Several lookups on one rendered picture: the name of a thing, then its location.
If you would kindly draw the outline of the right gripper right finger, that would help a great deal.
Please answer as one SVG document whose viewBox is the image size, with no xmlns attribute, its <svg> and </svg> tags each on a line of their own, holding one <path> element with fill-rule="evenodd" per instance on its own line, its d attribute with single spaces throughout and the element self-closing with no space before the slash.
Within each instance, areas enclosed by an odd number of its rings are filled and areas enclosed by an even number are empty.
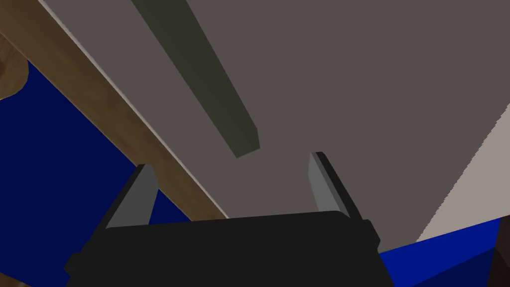
<svg viewBox="0 0 510 287">
<path fill-rule="evenodd" d="M 319 211 L 339 211 L 354 220 L 362 216 L 323 152 L 312 152 L 308 164 L 308 179 Z"/>
</svg>

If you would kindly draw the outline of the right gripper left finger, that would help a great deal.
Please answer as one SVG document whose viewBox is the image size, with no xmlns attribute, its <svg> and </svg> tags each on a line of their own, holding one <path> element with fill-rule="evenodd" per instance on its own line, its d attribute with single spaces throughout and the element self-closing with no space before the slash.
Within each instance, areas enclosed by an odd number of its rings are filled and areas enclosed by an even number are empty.
<svg viewBox="0 0 510 287">
<path fill-rule="evenodd" d="M 147 225 L 159 190 L 153 167 L 140 164 L 101 220 L 101 229 Z"/>
</svg>

